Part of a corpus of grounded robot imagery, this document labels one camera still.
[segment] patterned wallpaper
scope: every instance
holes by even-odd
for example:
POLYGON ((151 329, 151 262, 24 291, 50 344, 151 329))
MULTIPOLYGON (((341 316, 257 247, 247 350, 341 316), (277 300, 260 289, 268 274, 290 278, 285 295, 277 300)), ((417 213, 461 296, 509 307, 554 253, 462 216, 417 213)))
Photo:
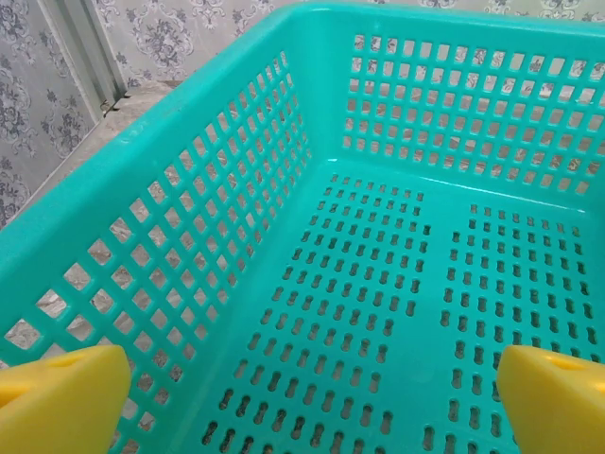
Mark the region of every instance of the patterned wallpaper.
MULTIPOLYGON (((371 0, 551 19, 605 21, 602 0, 371 0)), ((183 79, 290 0, 95 0, 128 86, 183 79)))
POLYGON ((93 120, 36 0, 0 0, 0 229, 93 120))

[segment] wall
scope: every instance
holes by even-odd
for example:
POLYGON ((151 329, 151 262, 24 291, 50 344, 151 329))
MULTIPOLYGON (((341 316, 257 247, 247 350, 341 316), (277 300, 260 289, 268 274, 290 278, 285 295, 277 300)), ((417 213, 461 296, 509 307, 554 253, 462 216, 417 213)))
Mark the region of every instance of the wall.
POLYGON ((36 0, 0 0, 0 229, 93 126, 36 0))
MULTIPOLYGON (((389 3, 388 0, 375 0, 389 3)), ((124 80, 184 79, 288 0, 95 0, 124 80)), ((605 21, 601 0, 398 0, 433 9, 605 21)))

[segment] turquoise basket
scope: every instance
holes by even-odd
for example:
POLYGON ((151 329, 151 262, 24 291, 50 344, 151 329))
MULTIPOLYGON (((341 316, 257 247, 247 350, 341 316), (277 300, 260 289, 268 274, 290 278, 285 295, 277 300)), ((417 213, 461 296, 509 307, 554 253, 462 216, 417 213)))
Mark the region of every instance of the turquoise basket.
POLYGON ((604 60, 280 9, 2 232, 0 359, 124 346, 112 453, 518 452, 503 348, 604 355, 604 60))

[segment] basket bottom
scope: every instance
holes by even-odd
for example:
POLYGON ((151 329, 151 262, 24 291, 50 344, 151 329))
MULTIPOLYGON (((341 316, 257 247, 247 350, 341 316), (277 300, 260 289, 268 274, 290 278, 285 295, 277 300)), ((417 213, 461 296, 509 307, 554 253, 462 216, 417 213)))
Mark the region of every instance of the basket bottom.
POLYGON ((350 161, 296 194, 179 452, 518 452, 503 348, 600 361, 590 215, 350 161))

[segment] yellow object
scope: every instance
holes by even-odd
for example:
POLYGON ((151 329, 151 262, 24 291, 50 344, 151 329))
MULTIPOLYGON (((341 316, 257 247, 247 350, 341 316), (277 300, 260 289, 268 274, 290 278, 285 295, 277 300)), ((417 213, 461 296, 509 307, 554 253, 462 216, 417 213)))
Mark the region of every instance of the yellow object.
POLYGON ((106 454, 129 387, 117 345, 0 371, 0 452, 106 454))
POLYGON ((605 452, 605 366, 514 345, 497 385, 522 454, 605 452))

